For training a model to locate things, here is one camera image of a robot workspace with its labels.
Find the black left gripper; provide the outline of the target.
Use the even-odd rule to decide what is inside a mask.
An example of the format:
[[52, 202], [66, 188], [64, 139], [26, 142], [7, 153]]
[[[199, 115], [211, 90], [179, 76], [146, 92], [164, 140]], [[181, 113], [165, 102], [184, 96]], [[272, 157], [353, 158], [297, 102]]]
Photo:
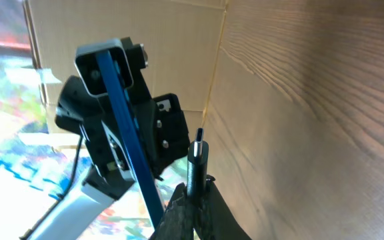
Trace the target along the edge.
[[141, 44], [128, 37], [77, 49], [77, 74], [63, 85], [55, 123], [85, 139], [92, 167], [85, 184], [120, 199], [138, 183], [155, 197], [155, 181], [186, 156], [189, 132], [178, 97], [152, 97]]

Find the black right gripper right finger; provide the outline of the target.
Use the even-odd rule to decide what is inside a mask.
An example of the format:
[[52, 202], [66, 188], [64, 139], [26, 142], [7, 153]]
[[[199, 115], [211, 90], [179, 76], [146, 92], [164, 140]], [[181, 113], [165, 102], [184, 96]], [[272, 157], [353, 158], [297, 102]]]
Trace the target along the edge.
[[203, 240], [251, 240], [219, 192], [215, 178], [210, 175], [206, 179], [201, 207], [196, 210], [194, 229]]

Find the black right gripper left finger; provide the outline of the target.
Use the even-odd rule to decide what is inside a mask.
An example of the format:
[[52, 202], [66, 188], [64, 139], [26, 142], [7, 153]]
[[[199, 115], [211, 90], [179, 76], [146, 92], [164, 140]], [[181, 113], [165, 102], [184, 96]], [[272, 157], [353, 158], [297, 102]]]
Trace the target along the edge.
[[184, 183], [176, 186], [149, 240], [193, 240], [193, 208], [187, 198]]

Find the blue Galaxy smartphone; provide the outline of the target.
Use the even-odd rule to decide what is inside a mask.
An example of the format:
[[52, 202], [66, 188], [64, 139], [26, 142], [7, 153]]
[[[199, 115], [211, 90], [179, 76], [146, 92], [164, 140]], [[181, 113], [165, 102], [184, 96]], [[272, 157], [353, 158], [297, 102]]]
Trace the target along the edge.
[[124, 144], [124, 152], [131, 164], [130, 169], [139, 184], [152, 226], [157, 227], [163, 216], [163, 203], [139, 140], [138, 125], [131, 115], [127, 92], [121, 87], [118, 80], [114, 81], [107, 77], [105, 84]]

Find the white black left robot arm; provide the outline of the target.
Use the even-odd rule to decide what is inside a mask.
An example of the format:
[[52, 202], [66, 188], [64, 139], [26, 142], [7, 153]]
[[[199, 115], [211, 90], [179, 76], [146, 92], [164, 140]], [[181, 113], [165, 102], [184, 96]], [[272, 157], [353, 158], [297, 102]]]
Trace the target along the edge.
[[56, 203], [26, 239], [76, 239], [132, 185], [138, 184], [151, 225], [165, 211], [156, 182], [186, 156], [189, 132], [175, 94], [153, 97], [142, 70], [148, 57], [128, 37], [78, 47], [59, 96], [55, 123], [79, 136], [91, 165], [73, 174]]

